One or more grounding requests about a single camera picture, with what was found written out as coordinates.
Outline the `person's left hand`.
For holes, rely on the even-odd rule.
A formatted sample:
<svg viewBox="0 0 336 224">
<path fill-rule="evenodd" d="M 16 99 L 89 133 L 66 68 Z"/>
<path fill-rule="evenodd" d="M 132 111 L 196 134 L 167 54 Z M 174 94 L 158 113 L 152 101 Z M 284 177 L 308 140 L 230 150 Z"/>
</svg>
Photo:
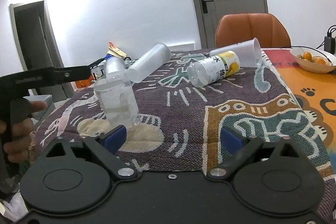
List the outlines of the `person's left hand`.
<svg viewBox="0 0 336 224">
<path fill-rule="evenodd" d="M 33 132 L 33 129 L 34 125 L 30 118 L 13 125 L 11 129 L 12 141 L 3 145 L 3 150 L 10 162 L 20 163 L 28 158 L 31 143 L 30 133 Z"/>
</svg>

